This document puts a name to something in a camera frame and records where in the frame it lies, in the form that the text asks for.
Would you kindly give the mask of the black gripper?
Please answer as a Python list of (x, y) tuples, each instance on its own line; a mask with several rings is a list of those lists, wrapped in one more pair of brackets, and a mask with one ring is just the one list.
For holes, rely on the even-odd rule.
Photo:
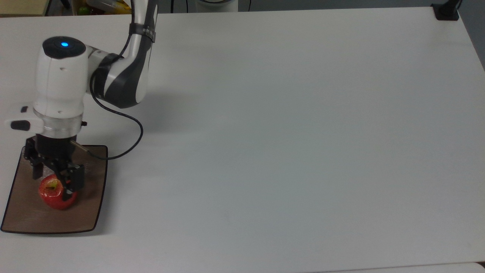
[(62, 201), (69, 201), (84, 187), (85, 167), (72, 161), (75, 146), (71, 142), (75, 140), (75, 136), (59, 139), (37, 134), (25, 142), (23, 157), (30, 162), (33, 180), (43, 176), (44, 166), (59, 175)]

